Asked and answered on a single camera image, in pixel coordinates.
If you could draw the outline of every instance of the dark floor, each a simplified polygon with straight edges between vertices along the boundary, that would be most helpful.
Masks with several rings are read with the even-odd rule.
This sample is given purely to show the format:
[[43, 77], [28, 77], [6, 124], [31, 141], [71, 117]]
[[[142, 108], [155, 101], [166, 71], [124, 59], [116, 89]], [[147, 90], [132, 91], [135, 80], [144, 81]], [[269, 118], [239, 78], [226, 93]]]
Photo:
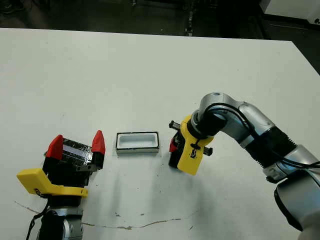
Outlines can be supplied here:
[[[293, 41], [320, 73], [319, 28], [265, 16], [256, 0], [196, 2], [193, 36]], [[189, 3], [183, 0], [138, 0], [135, 7], [131, 0], [51, 0], [50, 10], [35, 3], [25, 0], [25, 11], [0, 13], [0, 27], [184, 36], [188, 26]]]

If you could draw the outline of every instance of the yellow gripper mount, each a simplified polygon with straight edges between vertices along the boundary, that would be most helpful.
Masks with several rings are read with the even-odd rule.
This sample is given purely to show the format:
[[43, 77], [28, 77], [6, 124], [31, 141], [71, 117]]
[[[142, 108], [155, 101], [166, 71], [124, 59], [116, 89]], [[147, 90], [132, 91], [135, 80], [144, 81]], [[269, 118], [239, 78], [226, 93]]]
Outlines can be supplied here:
[[52, 184], [41, 168], [24, 169], [16, 176], [30, 194], [88, 196], [88, 190], [85, 188]]
[[177, 165], [178, 169], [191, 175], [196, 175], [200, 162], [204, 155], [204, 147], [208, 145], [214, 138], [197, 139], [190, 134], [187, 123], [191, 115], [187, 116], [181, 123], [180, 132], [185, 139], [182, 155]]

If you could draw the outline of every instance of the white tabletop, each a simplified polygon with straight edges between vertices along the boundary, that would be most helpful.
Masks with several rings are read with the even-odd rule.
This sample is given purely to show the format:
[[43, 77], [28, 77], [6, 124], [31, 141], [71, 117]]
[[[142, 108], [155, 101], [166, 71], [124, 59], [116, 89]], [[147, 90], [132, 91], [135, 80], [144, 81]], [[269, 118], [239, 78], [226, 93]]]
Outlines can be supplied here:
[[[1, 238], [25, 239], [31, 210], [45, 205], [16, 174], [41, 167], [56, 135], [90, 145], [101, 129], [107, 152], [83, 201], [82, 220], [95, 225], [84, 240], [295, 240], [276, 185], [233, 139], [219, 133], [191, 176], [168, 166], [168, 124], [225, 92], [320, 157], [319, 89], [289, 41], [2, 28]], [[159, 153], [117, 156], [116, 133], [139, 131], [159, 132]]]

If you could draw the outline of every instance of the scuff mark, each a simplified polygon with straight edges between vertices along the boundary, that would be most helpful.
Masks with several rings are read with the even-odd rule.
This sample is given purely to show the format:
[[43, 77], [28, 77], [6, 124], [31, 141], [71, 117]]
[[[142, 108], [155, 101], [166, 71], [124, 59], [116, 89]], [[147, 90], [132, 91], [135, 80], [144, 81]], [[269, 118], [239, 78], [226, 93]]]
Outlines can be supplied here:
[[[39, 214], [39, 212], [37, 212], [36, 210], [31, 209], [30, 207], [24, 206], [21, 203], [17, 202], [17, 201], [13, 201], [15, 204], [19, 205], [20, 207], [23, 207], [24, 209], [29, 210], [30, 212], [33, 212], [35, 214]], [[180, 221], [180, 220], [185, 220], [188, 219], [190, 217], [192, 217], [193, 215], [195, 215], [197, 212], [199, 212], [200, 209], [194, 211], [193, 213], [191, 213], [189, 216], [186, 217], [181, 217], [181, 218], [172, 218], [172, 219], [168, 219], [168, 220], [161, 220], [161, 221], [153, 221], [150, 222], [146, 225], [142, 225], [142, 226], [106, 226], [106, 225], [97, 225], [97, 224], [92, 224], [92, 223], [88, 223], [88, 222], [82, 222], [83, 225], [89, 226], [89, 227], [97, 227], [97, 228], [105, 228], [105, 229], [123, 229], [123, 230], [132, 230], [132, 229], [142, 229], [142, 228], [146, 228], [148, 226], [154, 225], [154, 224], [162, 224], [162, 223], [167, 223], [170, 221]]]
[[192, 217], [197, 212], [199, 212], [199, 209], [197, 211], [194, 211], [192, 214], [190, 214], [189, 216], [186, 216], [186, 217], [172, 218], [172, 219], [161, 220], [161, 221], [153, 221], [153, 222], [150, 222], [150, 223], [148, 223], [146, 225], [142, 225], [142, 226], [130, 226], [130, 225], [129, 226], [106, 226], [106, 225], [95, 225], [95, 224], [90, 224], [90, 223], [86, 223], [86, 222], [83, 222], [82, 224], [90, 226], [90, 227], [99, 227], [99, 228], [105, 228], [105, 229], [123, 229], [123, 230], [143, 229], [143, 228], [146, 228], [146, 227], [154, 225], [154, 224], [162, 224], [162, 223], [167, 223], [167, 222], [170, 222], [170, 221], [185, 220], [185, 219], [188, 219], [188, 218]]
[[87, 225], [87, 226], [90, 226], [90, 227], [95, 227], [96, 225], [94, 224], [90, 224], [90, 223], [86, 223], [86, 222], [82, 222], [83, 225]]
[[134, 228], [134, 226], [128, 226], [128, 227], [125, 227], [125, 226], [117, 226], [116, 228], [117, 228], [117, 229], [124, 229], [124, 230], [132, 230], [132, 228]]
[[145, 227], [148, 227], [150, 225], [153, 225], [153, 224], [161, 224], [161, 223], [166, 223], [166, 222], [169, 222], [169, 221], [173, 221], [174, 219], [169, 219], [169, 220], [162, 220], [162, 221], [154, 221], [154, 222], [151, 222], [151, 223], [148, 223], [146, 225], [143, 225], [143, 226], [137, 226], [136, 228], [145, 228]]
[[38, 211], [33, 210], [33, 209], [31, 209], [30, 207], [24, 206], [24, 205], [22, 205], [21, 203], [19, 203], [19, 202], [17, 202], [17, 201], [13, 201], [13, 202], [14, 202], [15, 204], [18, 204], [20, 207], [23, 207], [24, 209], [29, 210], [30, 212], [33, 212], [33, 213], [35, 213], [35, 214], [39, 214]]

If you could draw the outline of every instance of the black cable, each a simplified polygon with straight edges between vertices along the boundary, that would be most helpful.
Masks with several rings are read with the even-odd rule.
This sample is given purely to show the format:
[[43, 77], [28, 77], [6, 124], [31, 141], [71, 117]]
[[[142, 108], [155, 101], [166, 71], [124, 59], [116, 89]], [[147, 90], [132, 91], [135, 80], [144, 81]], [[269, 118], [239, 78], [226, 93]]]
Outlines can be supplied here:
[[30, 237], [30, 234], [31, 234], [31, 230], [35, 226], [35, 220], [41, 218], [47, 212], [48, 207], [49, 207], [49, 199], [47, 200], [47, 203], [46, 203], [44, 209], [42, 210], [42, 212], [40, 212], [40, 213], [38, 213], [38, 214], [33, 216], [32, 220], [30, 222], [29, 229], [28, 229], [28, 234], [26, 235], [26, 239], [25, 240], [29, 240], [29, 237]]
[[[237, 115], [234, 111], [232, 110], [229, 110], [229, 109], [226, 109], [226, 108], [214, 108], [214, 110], [221, 110], [221, 111], [227, 111], [229, 113], [232, 113], [234, 114], [239, 120], [240, 122], [242, 123], [242, 125], [248, 129], [249, 133], [251, 134], [251, 136], [257, 140], [258, 143], [260, 143], [260, 140], [259, 140], [259, 135], [258, 133], [256, 132], [256, 130], [254, 129], [254, 127], [250, 124], [249, 120], [247, 119], [247, 117], [236, 107], [230, 105], [230, 104], [227, 104], [227, 103], [214, 103], [212, 105], [209, 106], [209, 108], [211, 107], [214, 107], [214, 106], [225, 106], [225, 107], [228, 107], [228, 108], [231, 108], [233, 109], [234, 111], [236, 111], [236, 113], [238, 113], [239, 115]], [[279, 155], [278, 153], [276, 153], [275, 151], [273, 151], [272, 149], [270, 149], [270, 152], [272, 152], [274, 155], [276, 155], [278, 158], [279, 158], [279, 161], [288, 165], [288, 166], [291, 166], [291, 167], [294, 167], [294, 168], [297, 168], [297, 169], [310, 169], [310, 168], [315, 168], [315, 169], [320, 169], [320, 161], [317, 161], [317, 162], [314, 162], [312, 164], [305, 164], [305, 163], [300, 163], [300, 162], [297, 162], [297, 161], [292, 161], [292, 160], [289, 160], [281, 155]]]

